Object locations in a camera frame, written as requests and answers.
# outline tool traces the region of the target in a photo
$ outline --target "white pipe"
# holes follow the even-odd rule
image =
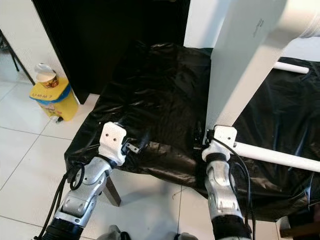
[[[284,63],[284,62],[279,62],[279,61],[277,61],[275,63],[273,68],[279,69],[279,70],[284,70],[284,71],[289,71],[289,72],[294,72],[294,73],[299,73],[299,74],[307,74],[309,72],[309,68],[307,68],[307,67],[292,65],[292,64],[288,64],[288,63]]]
[[[252,146],[241,142],[236,142],[235,144],[236,145],[233,148],[234,151],[242,157],[318,173],[320,172],[320,161]]]

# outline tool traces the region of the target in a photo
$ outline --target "white cylinder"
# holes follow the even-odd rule
[[[234,151],[242,157],[320,173],[320,161],[236,142]]]
[[[277,61],[273,67],[274,69],[299,73],[299,74],[307,74],[309,72],[309,68],[304,66],[297,66],[289,63],[279,62]]]

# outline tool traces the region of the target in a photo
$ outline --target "black garbage bag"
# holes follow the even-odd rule
[[[212,49],[134,42],[106,82],[94,110],[65,152],[67,169],[98,154],[103,124],[118,122],[144,147],[129,153],[123,171],[150,174],[207,196],[201,158]],[[320,63],[281,58],[308,74],[272,70],[237,119],[238,142],[320,159]],[[260,220],[274,221],[320,201],[320,175],[244,159]],[[237,198],[245,209],[246,181],[235,173]]]

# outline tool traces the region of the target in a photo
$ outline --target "yellow trash bin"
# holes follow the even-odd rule
[[[69,121],[76,114],[78,103],[68,79],[57,79],[58,85],[51,88],[45,87],[41,82],[36,83],[30,92],[30,98],[36,100],[49,117],[58,116]]]

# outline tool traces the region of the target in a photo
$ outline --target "white tile floor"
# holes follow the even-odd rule
[[[98,99],[90,95],[73,120],[57,124],[29,99],[31,87],[10,55],[0,53],[0,239],[30,240],[39,234],[66,170],[64,152]],[[207,200],[194,190],[118,170],[112,180],[121,206],[110,205],[102,194],[82,239],[96,239],[112,224],[132,240],[161,240],[177,231],[214,239]],[[258,222],[256,235],[278,240],[276,224]]]

